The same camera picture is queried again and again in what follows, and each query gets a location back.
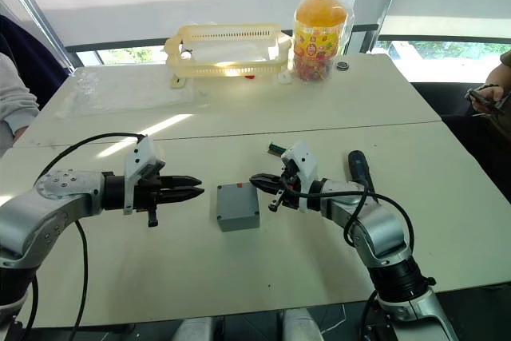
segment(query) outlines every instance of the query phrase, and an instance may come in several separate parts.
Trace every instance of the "white bracket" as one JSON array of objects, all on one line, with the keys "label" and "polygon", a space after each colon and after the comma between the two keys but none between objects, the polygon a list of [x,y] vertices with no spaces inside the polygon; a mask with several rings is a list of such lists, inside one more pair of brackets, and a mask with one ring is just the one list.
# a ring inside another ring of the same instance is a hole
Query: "white bracket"
[{"label": "white bracket", "polygon": [[155,176],[164,166],[165,162],[156,156],[153,140],[145,137],[137,143],[135,149],[126,157],[125,215],[131,215],[133,212],[135,186],[138,181]]},{"label": "white bracket", "polygon": [[[318,163],[311,150],[302,141],[294,143],[280,157],[284,164],[293,160],[299,171],[296,174],[300,179],[301,192],[309,193],[312,183],[318,180]],[[307,199],[299,198],[299,209],[307,212]]]}]

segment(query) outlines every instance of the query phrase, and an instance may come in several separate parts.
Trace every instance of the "window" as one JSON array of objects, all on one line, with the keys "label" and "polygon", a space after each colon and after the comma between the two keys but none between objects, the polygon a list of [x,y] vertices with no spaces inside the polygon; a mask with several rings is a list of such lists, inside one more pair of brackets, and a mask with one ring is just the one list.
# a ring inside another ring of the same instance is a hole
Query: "window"
[{"label": "window", "polygon": [[387,54],[408,81],[482,83],[511,44],[378,41],[371,53]]},{"label": "window", "polygon": [[165,63],[163,46],[118,48],[77,53],[83,65],[118,65]]}]

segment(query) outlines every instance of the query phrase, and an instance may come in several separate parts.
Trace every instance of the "gray box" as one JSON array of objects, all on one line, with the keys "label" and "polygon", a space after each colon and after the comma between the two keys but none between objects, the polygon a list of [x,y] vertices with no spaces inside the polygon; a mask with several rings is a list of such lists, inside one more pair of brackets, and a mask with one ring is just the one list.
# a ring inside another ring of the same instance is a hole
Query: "gray box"
[{"label": "gray box", "polygon": [[259,227],[257,189],[250,183],[219,185],[216,221],[222,232]]}]

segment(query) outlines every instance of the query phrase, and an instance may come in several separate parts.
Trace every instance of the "greenery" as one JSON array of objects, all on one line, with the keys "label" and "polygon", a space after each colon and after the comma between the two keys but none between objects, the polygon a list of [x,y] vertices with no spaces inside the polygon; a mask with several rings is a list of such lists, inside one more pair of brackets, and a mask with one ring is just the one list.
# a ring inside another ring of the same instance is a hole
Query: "greenery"
[{"label": "greenery", "polygon": [[[482,59],[496,56],[511,50],[510,44],[469,43],[469,42],[409,42],[424,59],[443,59],[446,57],[462,57],[466,59]],[[392,42],[378,42],[377,47],[388,50]]]},{"label": "greenery", "polygon": [[153,50],[151,47],[104,50],[100,52],[100,55],[106,65],[154,62]]}]

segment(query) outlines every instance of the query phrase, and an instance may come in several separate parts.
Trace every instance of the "person's hand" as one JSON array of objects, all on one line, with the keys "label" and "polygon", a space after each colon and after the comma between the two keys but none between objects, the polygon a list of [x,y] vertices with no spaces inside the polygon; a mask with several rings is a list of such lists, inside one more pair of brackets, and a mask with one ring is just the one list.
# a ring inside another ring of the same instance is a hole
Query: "person's hand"
[{"label": "person's hand", "polygon": [[19,130],[17,130],[15,133],[14,133],[14,139],[13,139],[13,143],[16,142],[17,139],[19,139],[21,137],[21,135],[26,131],[26,129],[29,128],[29,127],[23,127],[23,128],[20,128]]},{"label": "person's hand", "polygon": [[[477,91],[477,93],[490,101],[500,101],[504,96],[504,90],[499,86],[484,88]],[[472,106],[476,111],[480,113],[490,113],[489,109],[487,109],[483,104],[475,100],[473,97],[470,97],[470,99],[472,99]]]}]

